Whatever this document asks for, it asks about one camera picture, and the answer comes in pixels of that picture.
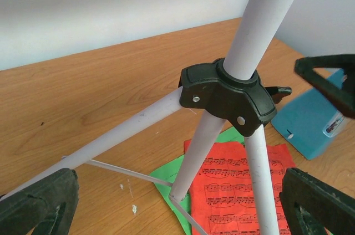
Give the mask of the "green sheet music page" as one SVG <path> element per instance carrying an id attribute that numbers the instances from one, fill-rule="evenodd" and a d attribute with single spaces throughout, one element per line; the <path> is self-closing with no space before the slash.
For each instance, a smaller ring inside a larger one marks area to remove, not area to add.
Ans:
<path id="1" fill-rule="evenodd" d="M 229 129 L 223 131 L 216 139 L 216 142 L 230 142 L 230 141 L 237 141 L 237 142 L 241 143 L 242 145 L 244 144 L 243 136 L 240 135 L 239 132 L 234 127 L 231 127 Z M 181 167 L 183 159 L 184 159 L 184 155 L 181 155 L 180 157 L 175 158 L 172 161 L 166 163 L 165 165 L 157 168 L 156 170 L 151 172 L 149 175 L 152 177 L 158 178 L 160 180 L 164 180 L 164 181 L 173 183 L 176 179 L 178 172 L 179 172 L 179 169 Z M 168 186 L 160 185 L 158 183 L 155 184 L 155 187 L 158 189 L 158 191 L 160 192 L 160 194 L 163 197 L 163 199 L 165 200 L 165 202 L 168 204 L 170 209 L 176 215 L 178 221 L 180 222 L 180 224 L 182 226 L 184 233 L 192 235 L 191 224 L 174 207 L 174 205 L 169 200 L 169 193 L 170 193 L 171 188 Z M 186 212 L 188 212 L 188 213 L 191 212 L 189 193 L 186 194 L 185 198 L 183 199 L 183 201 L 180 204 L 181 204 L 181 207 Z"/>

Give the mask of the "white perforated music stand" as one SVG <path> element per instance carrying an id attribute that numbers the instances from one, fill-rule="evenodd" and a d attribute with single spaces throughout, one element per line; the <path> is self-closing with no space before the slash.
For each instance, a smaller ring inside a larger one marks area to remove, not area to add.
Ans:
<path id="1" fill-rule="evenodd" d="M 10 196 L 62 168 L 93 159 L 181 108 L 204 111 L 169 200 L 182 211 L 185 197 L 225 122 L 244 137 L 261 234 L 279 234 L 264 127 L 276 115 L 276 100 L 257 66 L 294 0 L 249 0 L 225 58 L 182 70 L 178 89 L 10 191 Z"/>

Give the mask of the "red cloth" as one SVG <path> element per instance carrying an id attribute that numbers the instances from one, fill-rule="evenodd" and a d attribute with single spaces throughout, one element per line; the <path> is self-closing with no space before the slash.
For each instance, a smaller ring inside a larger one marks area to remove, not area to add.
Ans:
<path id="1" fill-rule="evenodd" d="M 208 234 L 260 234 L 244 146 L 217 142 L 194 178 L 191 216 Z"/>

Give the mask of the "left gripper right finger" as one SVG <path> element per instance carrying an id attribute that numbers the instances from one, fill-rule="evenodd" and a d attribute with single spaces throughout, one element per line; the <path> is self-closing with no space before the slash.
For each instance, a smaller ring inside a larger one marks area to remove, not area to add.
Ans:
<path id="1" fill-rule="evenodd" d="M 291 234 L 354 234 L 354 198 L 298 168 L 286 170 L 280 201 Z"/>

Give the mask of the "blue metronome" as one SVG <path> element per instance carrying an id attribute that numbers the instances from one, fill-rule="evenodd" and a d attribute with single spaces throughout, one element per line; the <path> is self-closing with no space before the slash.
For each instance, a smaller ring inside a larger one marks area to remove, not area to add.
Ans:
<path id="1" fill-rule="evenodd" d="M 350 119 L 312 88 L 278 111 L 272 126 L 306 159 L 322 155 Z"/>

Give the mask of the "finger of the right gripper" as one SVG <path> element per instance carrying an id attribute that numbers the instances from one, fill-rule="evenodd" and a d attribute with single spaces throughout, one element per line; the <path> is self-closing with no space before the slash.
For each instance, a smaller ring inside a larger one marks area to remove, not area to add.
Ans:
<path id="1" fill-rule="evenodd" d="M 315 68 L 342 69 L 346 79 L 339 88 L 314 71 Z M 317 89 L 342 115 L 354 119 L 354 54 L 300 58 L 295 62 L 294 72 Z"/>

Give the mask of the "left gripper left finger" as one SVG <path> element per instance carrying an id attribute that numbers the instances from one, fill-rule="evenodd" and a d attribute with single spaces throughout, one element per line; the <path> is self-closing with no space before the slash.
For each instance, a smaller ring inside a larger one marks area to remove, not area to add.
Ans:
<path id="1" fill-rule="evenodd" d="M 62 168 L 1 196 L 1 234 L 68 234 L 79 200 L 75 170 Z"/>

